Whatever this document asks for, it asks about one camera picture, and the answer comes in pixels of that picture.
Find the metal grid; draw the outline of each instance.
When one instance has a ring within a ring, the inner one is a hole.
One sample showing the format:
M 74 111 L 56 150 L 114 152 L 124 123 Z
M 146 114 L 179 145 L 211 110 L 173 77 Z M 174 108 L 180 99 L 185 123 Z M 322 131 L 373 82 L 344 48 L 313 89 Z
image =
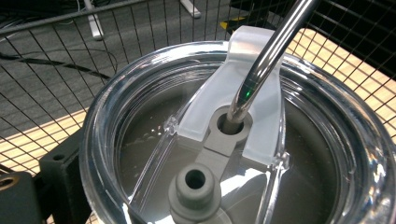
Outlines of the metal grid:
M 0 171 L 38 160 L 82 125 L 95 94 L 133 60 L 167 46 L 228 40 L 240 25 L 275 29 L 290 0 L 127 1 L 0 31 Z M 102 40 L 87 17 L 96 14 Z M 377 113 L 396 142 L 396 8 L 388 0 L 322 0 L 287 52 L 338 77 Z

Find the wire cage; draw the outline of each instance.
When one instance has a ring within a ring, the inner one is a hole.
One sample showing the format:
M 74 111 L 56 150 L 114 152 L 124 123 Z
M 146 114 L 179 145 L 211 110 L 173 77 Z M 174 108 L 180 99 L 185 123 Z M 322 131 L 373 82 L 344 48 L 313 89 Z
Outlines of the wire cage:
M 95 94 L 133 60 L 172 45 L 228 40 L 241 25 L 275 30 L 294 1 L 109 1 L 89 10 L 64 2 L 78 12 L 0 30 L 2 174 L 37 174 L 38 160 L 81 128 Z M 348 85 L 394 142 L 395 21 L 392 0 L 321 0 L 287 49 Z

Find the wire mesh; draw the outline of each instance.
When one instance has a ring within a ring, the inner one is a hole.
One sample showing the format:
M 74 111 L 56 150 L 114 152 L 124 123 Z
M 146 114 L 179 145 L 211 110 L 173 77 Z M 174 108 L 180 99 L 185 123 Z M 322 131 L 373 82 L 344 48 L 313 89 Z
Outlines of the wire mesh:
M 191 2 L 199 19 L 177 0 L 120 1 L 0 30 L 0 171 L 39 172 L 38 160 L 81 128 L 96 93 L 133 60 L 176 44 L 228 40 L 241 25 L 275 29 L 293 3 Z M 100 40 L 90 15 L 103 29 Z M 395 17 L 390 0 L 322 0 L 287 53 L 348 85 L 396 142 Z

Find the gray plastic part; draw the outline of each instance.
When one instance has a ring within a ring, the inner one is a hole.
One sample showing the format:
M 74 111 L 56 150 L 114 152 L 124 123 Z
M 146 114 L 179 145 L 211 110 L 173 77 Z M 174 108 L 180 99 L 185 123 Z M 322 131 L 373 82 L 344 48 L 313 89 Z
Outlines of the gray plastic part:
M 199 223 L 219 210 L 219 180 L 200 163 L 184 167 L 173 179 L 168 191 L 172 219 L 177 224 Z

